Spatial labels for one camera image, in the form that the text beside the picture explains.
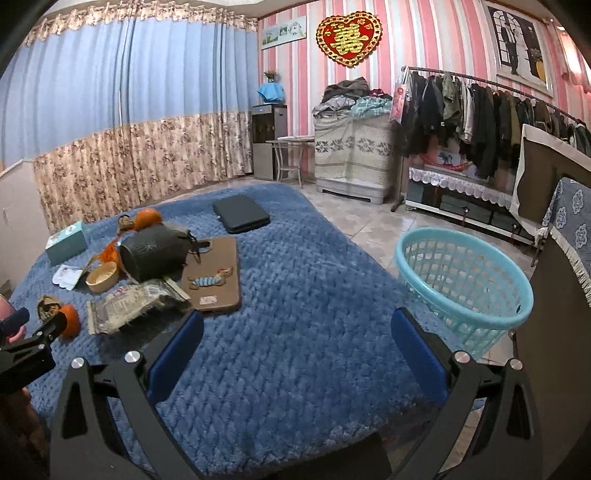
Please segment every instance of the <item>blue plush rug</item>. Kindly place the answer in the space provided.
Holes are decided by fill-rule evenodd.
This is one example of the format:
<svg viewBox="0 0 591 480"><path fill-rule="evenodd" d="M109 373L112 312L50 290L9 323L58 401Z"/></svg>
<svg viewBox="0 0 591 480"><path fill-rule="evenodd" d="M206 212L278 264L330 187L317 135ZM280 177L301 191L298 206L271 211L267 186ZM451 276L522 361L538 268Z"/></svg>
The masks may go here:
<svg viewBox="0 0 591 480"><path fill-rule="evenodd" d="M212 202L238 190L158 207L165 220L201 238L226 235ZM237 236L242 307L208 317L205 334L170 398L158 406L180 446L206 475L257 476L323 455L389 427L417 423L425 402L390 334L405 306L452 350L457 340L426 306L331 225L294 189L269 184L240 190L271 215L271 224ZM89 227L83 265L113 238L116 219ZM31 384L34 407L51 417L70 361L101 363L142 348L170 322L139 319L131 332L90 336L85 302L98 296L53 285L42 255L11 299L35 317L44 293L72 303L84 320L72 343L56 341L57 366ZM37 328L32 320L28 330ZM133 460L145 463L119 402L114 415Z"/></svg>

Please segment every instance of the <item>food packet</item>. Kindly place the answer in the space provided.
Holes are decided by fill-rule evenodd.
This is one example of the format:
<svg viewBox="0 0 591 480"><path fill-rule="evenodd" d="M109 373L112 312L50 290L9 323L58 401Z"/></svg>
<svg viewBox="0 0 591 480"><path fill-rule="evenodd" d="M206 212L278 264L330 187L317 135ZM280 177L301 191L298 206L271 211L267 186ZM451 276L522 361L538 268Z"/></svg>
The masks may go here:
<svg viewBox="0 0 591 480"><path fill-rule="evenodd" d="M124 285L101 301L86 302L88 331L91 335L115 333L152 309L165 310L188 300L189 295L170 278Z"/></svg>

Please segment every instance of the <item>tissue box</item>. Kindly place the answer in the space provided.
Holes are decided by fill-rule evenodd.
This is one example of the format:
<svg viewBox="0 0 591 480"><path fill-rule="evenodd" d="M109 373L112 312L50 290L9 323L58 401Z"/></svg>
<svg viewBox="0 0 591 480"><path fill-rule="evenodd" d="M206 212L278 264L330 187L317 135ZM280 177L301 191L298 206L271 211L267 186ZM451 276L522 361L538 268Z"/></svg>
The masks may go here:
<svg viewBox="0 0 591 480"><path fill-rule="evenodd" d="M49 237L45 252L52 266L59 265L86 250L88 244L84 236L85 229L86 225L80 221Z"/></svg>

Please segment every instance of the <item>laundry basket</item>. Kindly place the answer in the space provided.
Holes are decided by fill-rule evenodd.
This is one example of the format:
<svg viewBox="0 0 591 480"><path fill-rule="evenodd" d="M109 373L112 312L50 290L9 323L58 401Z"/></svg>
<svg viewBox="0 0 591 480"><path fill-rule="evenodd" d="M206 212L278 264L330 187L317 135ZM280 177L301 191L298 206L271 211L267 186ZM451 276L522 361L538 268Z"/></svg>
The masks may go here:
<svg viewBox="0 0 591 480"><path fill-rule="evenodd" d="M534 306L530 282L495 247L462 232L419 228L398 241L394 260L399 279L479 359Z"/></svg>

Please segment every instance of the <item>blue curtain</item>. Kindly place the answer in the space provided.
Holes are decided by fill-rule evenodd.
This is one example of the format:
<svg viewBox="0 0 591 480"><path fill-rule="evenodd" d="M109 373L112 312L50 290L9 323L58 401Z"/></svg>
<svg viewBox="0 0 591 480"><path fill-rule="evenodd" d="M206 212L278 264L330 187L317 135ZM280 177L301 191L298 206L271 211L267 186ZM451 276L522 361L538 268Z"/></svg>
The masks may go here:
<svg viewBox="0 0 591 480"><path fill-rule="evenodd" d="M118 125L126 24L67 30L17 51L0 77L5 167Z"/></svg>
<svg viewBox="0 0 591 480"><path fill-rule="evenodd" d="M257 84L256 32L240 28L131 18L49 35L21 47L0 78L0 160L34 158L120 118L246 112Z"/></svg>
<svg viewBox="0 0 591 480"><path fill-rule="evenodd" d="M125 49L124 123L256 105L256 32L215 23L135 20Z"/></svg>

